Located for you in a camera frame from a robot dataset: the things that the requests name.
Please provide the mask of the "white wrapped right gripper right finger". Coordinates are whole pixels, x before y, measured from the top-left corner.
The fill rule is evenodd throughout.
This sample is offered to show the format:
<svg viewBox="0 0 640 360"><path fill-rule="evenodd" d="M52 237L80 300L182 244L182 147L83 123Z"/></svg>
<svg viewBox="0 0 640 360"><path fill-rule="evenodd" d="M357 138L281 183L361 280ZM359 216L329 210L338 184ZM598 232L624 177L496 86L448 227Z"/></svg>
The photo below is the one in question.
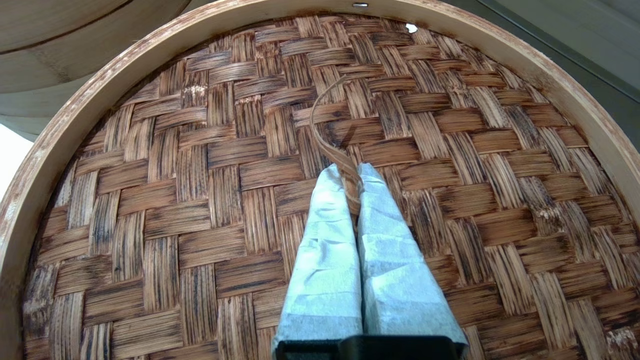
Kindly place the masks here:
<svg viewBox="0 0 640 360"><path fill-rule="evenodd" d="M359 164L358 253L364 329L378 336L442 336L468 344L387 183Z"/></svg>

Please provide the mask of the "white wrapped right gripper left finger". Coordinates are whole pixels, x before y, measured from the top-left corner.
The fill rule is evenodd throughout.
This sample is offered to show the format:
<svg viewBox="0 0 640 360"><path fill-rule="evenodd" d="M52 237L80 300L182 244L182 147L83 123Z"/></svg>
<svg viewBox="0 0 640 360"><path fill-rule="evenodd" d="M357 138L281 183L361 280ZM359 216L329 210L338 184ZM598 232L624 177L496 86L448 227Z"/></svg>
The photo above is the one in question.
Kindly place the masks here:
<svg viewBox="0 0 640 360"><path fill-rule="evenodd" d="M272 354L281 342L342 341L362 335L361 269L338 167L317 178Z"/></svg>

